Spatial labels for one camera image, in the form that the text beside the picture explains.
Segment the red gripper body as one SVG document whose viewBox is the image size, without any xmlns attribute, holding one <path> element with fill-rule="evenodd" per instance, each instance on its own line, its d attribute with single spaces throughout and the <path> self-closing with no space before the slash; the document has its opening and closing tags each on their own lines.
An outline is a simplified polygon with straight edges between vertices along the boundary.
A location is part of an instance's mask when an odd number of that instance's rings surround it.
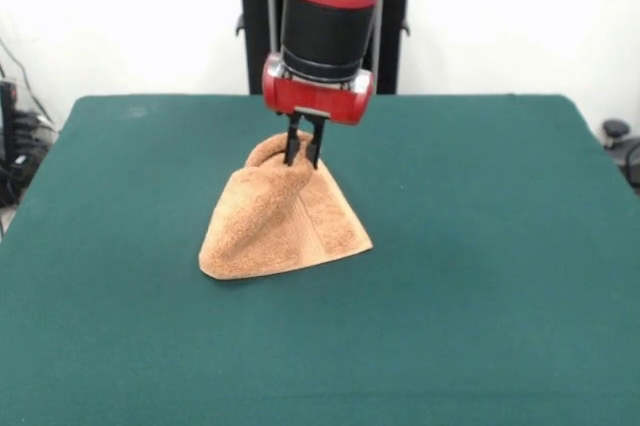
<svg viewBox="0 0 640 426">
<path fill-rule="evenodd" d="M 279 53 L 271 53 L 262 73 L 266 106 L 282 114 L 301 113 L 335 123 L 356 125 L 374 89 L 370 71 L 360 70 L 346 83 L 317 83 L 294 75 Z"/>
</svg>

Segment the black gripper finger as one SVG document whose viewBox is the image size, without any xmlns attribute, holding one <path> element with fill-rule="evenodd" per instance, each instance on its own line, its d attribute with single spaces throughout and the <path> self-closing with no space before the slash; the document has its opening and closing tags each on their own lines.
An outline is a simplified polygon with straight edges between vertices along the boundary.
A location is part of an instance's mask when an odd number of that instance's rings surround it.
<svg viewBox="0 0 640 426">
<path fill-rule="evenodd" d="M 318 168 L 324 135 L 325 120 L 312 120 L 313 133 L 306 148 L 306 157 L 314 169 Z"/>
<path fill-rule="evenodd" d="M 285 144 L 285 151 L 284 151 L 284 163 L 287 166 L 292 166 L 300 148 L 300 139 L 298 136 L 298 131 L 299 131 L 301 116 L 289 115 L 288 120 L 289 122 L 288 122 L 286 144 Z"/>
</svg>

